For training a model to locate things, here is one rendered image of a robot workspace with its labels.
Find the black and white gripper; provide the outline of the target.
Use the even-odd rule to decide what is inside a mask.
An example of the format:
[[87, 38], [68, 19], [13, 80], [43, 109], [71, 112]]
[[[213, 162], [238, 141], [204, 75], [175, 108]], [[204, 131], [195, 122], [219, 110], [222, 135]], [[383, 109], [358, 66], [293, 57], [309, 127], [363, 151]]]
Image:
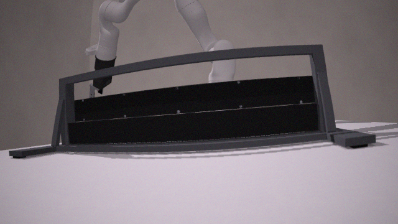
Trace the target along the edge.
[[[114, 67], [116, 59], [117, 45], [114, 47], [103, 47], [96, 44], [85, 50], [86, 55], [95, 55], [95, 70]], [[103, 88], [111, 83], [112, 76], [94, 79], [93, 84], [90, 84], [90, 97], [95, 97], [95, 90], [103, 94]]]

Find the grey metal rack with black panel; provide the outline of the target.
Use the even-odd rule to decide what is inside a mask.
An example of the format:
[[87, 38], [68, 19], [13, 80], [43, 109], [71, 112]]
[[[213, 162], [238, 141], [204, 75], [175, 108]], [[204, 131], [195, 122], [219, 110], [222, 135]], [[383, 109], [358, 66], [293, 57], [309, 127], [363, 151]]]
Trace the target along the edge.
[[[309, 55], [312, 76], [204, 83], [74, 100], [74, 83], [88, 80], [190, 63], [288, 55]], [[9, 156], [211, 151], [321, 140], [356, 149], [376, 143], [376, 135], [336, 128], [322, 44], [284, 45], [176, 55], [60, 78], [51, 146], [13, 150]]]

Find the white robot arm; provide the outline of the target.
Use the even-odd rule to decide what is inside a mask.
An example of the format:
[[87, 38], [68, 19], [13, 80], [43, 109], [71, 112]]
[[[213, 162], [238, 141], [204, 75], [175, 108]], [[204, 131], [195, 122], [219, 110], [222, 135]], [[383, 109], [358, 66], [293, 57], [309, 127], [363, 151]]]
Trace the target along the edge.
[[[114, 23], [124, 22], [134, 5], [140, 0], [107, 0], [100, 6], [99, 44], [114, 47], [118, 44], [119, 29]], [[174, 0], [175, 7], [183, 20], [197, 38], [204, 52], [234, 49], [228, 40], [218, 40], [210, 29], [206, 12], [199, 0]], [[209, 83], [233, 81], [236, 59], [211, 61], [213, 68], [209, 74]]]

